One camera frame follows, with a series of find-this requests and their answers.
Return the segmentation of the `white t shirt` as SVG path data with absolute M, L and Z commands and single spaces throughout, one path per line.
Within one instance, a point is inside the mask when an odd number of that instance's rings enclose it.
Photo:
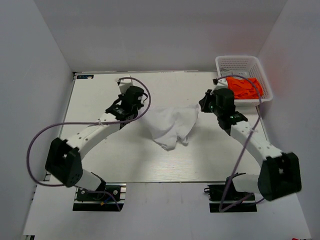
M 152 140 L 166 151 L 175 149 L 177 142 L 186 146 L 199 116 L 199 105 L 184 107 L 153 107 L 141 117 Z

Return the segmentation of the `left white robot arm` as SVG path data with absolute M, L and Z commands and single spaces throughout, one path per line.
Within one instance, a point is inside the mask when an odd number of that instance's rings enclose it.
M 105 196 L 106 182 L 98 175 L 83 169 L 82 160 L 87 153 L 108 136 L 118 132 L 138 116 L 144 106 L 145 92 L 131 85 L 105 110 L 95 122 L 67 138 L 57 137 L 51 142 L 45 169 L 67 188 L 79 187 L 99 200 Z

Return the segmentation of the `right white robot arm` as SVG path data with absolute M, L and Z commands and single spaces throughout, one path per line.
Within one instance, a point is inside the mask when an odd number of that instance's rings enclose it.
M 248 151 L 260 167 L 259 174 L 237 173 L 234 169 L 226 179 L 223 196 L 236 200 L 243 193 L 260 194 L 273 201 L 302 190 L 299 159 L 293 152 L 285 153 L 272 145 L 236 110 L 234 93 L 227 88 L 207 90 L 199 101 L 200 110 L 213 113 L 218 125 Z

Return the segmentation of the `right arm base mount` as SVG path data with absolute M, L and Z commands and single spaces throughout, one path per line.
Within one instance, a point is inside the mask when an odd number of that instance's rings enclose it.
M 211 213 L 220 213 L 219 206 L 223 198 L 223 193 L 226 187 L 226 184 L 229 180 L 228 176 L 225 182 L 212 183 L 203 189 L 203 192 L 208 195 L 209 200 L 209 210 Z M 245 198 L 250 193 L 236 191 L 234 183 L 231 182 L 226 196 L 224 198 L 222 209 L 232 205 L 233 203 Z M 252 194 L 250 197 L 246 198 L 239 204 L 227 209 L 224 213 L 255 213 L 257 212 L 257 204 L 255 195 Z

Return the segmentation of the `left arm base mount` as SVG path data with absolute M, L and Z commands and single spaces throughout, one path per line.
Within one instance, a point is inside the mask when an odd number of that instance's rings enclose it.
M 74 212 L 120 212 L 126 198 L 126 183 L 107 183 L 103 193 L 75 192 Z

